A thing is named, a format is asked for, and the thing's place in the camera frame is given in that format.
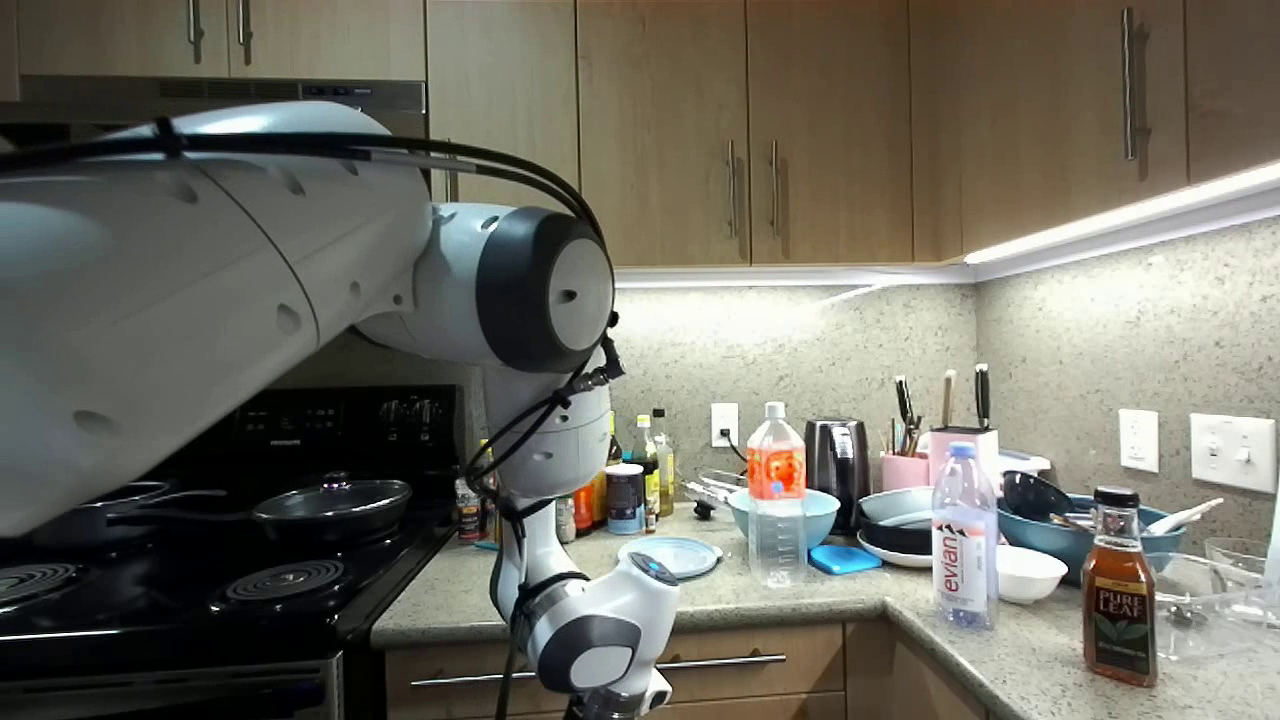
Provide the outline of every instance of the backsplash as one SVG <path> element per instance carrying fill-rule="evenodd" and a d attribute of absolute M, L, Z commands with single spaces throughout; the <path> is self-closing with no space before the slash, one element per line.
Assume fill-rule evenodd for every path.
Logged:
<path fill-rule="evenodd" d="M 1193 541 L 1265 549 L 1272 494 L 1193 481 L 1186 410 L 1280 418 L 1280 222 L 1106 257 L 976 289 L 1006 447 L 1066 487 L 1138 487 L 1154 507 L 1229 494 Z M 1122 471 L 1116 408 L 1158 410 L 1158 471 Z"/>
<path fill-rule="evenodd" d="M 626 376 L 613 385 L 622 442 L 631 417 L 667 410 L 681 471 L 736 466 L 716 452 L 712 401 L 738 405 L 738 434 L 764 401 L 806 417 L 861 417 L 870 452 L 888 447 L 893 376 L 939 417 L 939 376 L 991 362 L 1001 442 L 1053 454 L 1064 487 L 1133 482 L 1154 507 L 1229 494 L 1193 533 L 1258 549 L 1272 494 L 1194 482 L 1186 410 L 1280 418 L 1280 222 L 1106 257 L 985 289 L 769 289 L 769 293 L 619 293 L 614 343 Z M 472 370 L 336 340 L 289 385 L 460 379 Z M 1158 410 L 1158 471 L 1116 465 L 1116 408 Z"/>

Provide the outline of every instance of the brown glass bottle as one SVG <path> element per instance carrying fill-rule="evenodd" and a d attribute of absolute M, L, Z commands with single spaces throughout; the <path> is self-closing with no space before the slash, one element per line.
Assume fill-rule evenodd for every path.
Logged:
<path fill-rule="evenodd" d="M 1093 491 L 1093 553 L 1082 558 L 1082 663 L 1120 682 L 1154 682 L 1154 575 L 1138 541 L 1133 487 Z"/>

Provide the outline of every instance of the electrical outlet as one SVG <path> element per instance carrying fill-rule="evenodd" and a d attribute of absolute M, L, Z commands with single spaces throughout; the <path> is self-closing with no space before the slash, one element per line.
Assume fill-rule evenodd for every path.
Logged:
<path fill-rule="evenodd" d="M 736 405 L 712 405 L 712 447 L 736 442 Z"/>
<path fill-rule="evenodd" d="M 1277 418 L 1193 410 L 1193 481 L 1277 487 Z"/>
<path fill-rule="evenodd" d="M 1120 466 L 1158 471 L 1158 417 L 1120 408 Z"/>

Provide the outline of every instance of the stove burner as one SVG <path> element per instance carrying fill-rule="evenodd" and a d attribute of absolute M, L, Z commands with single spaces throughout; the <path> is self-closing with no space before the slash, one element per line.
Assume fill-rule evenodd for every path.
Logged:
<path fill-rule="evenodd" d="M 228 584 L 228 598 L 235 605 L 268 605 L 316 593 L 342 575 L 342 558 L 304 558 L 304 563 L 275 563 Z"/>
<path fill-rule="evenodd" d="M 7 563 L 0 568 L 0 607 L 56 593 L 79 575 L 79 563 Z"/>

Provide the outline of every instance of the upper cabinet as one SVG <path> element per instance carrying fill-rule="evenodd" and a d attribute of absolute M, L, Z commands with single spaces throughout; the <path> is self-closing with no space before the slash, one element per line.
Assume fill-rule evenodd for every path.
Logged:
<path fill-rule="evenodd" d="M 1186 0 L 1193 179 L 1280 160 L 1277 0 Z"/>
<path fill-rule="evenodd" d="M 578 171 L 614 265 L 747 258 L 738 0 L 578 0 Z"/>
<path fill-rule="evenodd" d="M 574 184 L 572 0 L 427 0 L 432 135 L 536 160 Z M 444 193 L 492 204 L 548 196 L 444 175 Z"/>
<path fill-rule="evenodd" d="M 0 105 L 18 101 L 17 80 L 17 0 L 0 0 Z"/>
<path fill-rule="evenodd" d="M 752 258 L 915 258 L 908 0 L 747 0 Z"/>
<path fill-rule="evenodd" d="M 1184 184 L 1181 0 L 910 0 L 935 258 Z"/>
<path fill-rule="evenodd" d="M 578 179 L 619 265 L 910 258 L 905 0 L 578 0 Z"/>
<path fill-rule="evenodd" d="M 22 0 L 22 75 L 423 80 L 423 0 Z"/>

